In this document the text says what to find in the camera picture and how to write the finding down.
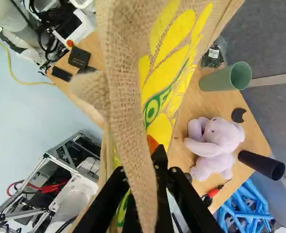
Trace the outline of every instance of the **burlap sack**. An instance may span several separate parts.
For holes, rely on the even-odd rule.
[[[177,110],[196,65],[242,3],[96,1],[105,68],[75,77],[71,91],[106,120],[99,185],[120,158],[144,233],[154,232],[157,221],[156,177],[146,135],[170,149]]]

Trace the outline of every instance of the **plush elephant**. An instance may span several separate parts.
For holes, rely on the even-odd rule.
[[[206,180],[212,173],[232,178],[231,167],[235,162],[232,152],[245,139],[243,128],[221,117],[211,120],[200,117],[188,122],[188,138],[184,145],[199,155],[190,174],[198,181]]]

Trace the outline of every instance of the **blue plastic structure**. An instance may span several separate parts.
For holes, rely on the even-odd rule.
[[[255,202],[255,210],[247,204],[250,200]],[[264,227],[271,232],[269,220],[273,219],[273,216],[269,213],[268,202],[256,189],[251,179],[247,179],[217,211],[217,221],[227,233],[226,213],[231,215],[241,233],[260,233]]]

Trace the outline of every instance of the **wooden table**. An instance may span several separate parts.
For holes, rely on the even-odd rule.
[[[100,70],[103,68],[103,55],[100,50],[100,43],[96,32],[91,33],[87,38],[81,41],[79,47],[92,54],[89,66]],[[68,56],[69,54],[60,59],[56,63],[56,66],[69,73],[76,74],[78,69],[68,64]],[[198,117],[223,117],[230,120],[232,111],[237,107],[247,110],[243,115],[245,122],[242,123],[245,129],[246,139],[239,146],[237,151],[245,149],[264,156],[269,156],[270,147],[239,91],[203,92],[199,89],[199,79],[209,72],[213,72],[213,70],[210,68],[197,68],[185,93],[174,130],[174,138],[168,153],[169,167],[178,166],[184,172],[188,172],[189,168],[194,165],[195,155],[184,147],[182,142],[183,138],[187,136],[187,123],[190,119]],[[92,121],[103,128],[103,118],[95,108],[71,95],[68,90],[67,82],[50,75],[50,72],[48,72],[48,76]],[[212,213],[241,186],[254,170],[237,161],[232,171],[234,174],[232,181],[213,199],[213,203],[209,208]],[[219,174],[214,174],[204,182],[194,180],[192,185],[199,195],[203,195],[208,190],[224,182],[225,180]]]

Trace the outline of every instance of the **green cup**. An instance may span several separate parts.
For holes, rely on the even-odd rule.
[[[231,66],[203,76],[199,87],[203,91],[243,90],[252,79],[252,70],[246,62],[237,62]]]

